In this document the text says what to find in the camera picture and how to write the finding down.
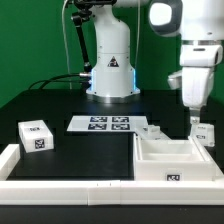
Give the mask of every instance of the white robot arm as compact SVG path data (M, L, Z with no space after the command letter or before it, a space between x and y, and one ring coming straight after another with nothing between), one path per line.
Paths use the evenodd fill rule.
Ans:
M171 76L170 82L181 73L183 103L190 108L191 124L197 125L213 88L214 68L223 57L224 1L153 0L149 21L161 36L181 34L183 69Z
M97 36L97 64L92 69L89 99L104 103L126 102L140 91L135 84L135 69L130 64L130 30L114 17L112 7L137 7L149 0L75 0L88 10Z

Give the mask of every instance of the black table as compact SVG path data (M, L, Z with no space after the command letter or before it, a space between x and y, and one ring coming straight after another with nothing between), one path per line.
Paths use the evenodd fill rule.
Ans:
M216 146L208 149L224 167L224 107L209 99L202 122L215 125ZM18 122L44 120L55 148L26 154L9 180L133 180L132 133L68 133L73 115L146 116L172 139L187 139L189 110L178 91L143 91L127 104L89 101L78 90L25 91L0 110L0 149L19 143ZM0 206L0 217L39 223L223 223L223 206Z

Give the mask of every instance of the white bin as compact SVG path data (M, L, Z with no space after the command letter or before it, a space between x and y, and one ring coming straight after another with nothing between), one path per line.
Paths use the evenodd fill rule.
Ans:
M134 135L134 176L141 181L210 181L215 162L196 138L142 140Z

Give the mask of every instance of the white cylinder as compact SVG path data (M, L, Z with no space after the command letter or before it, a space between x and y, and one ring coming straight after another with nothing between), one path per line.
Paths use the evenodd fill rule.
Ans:
M182 1L182 40L224 39L224 0Z

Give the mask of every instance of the warning label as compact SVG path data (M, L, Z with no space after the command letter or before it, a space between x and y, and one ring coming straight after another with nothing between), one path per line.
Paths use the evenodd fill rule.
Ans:
M109 62L109 64L108 64L108 67L119 67L119 65L118 65L117 60L116 60L115 57L113 57L113 58L110 60L110 62Z

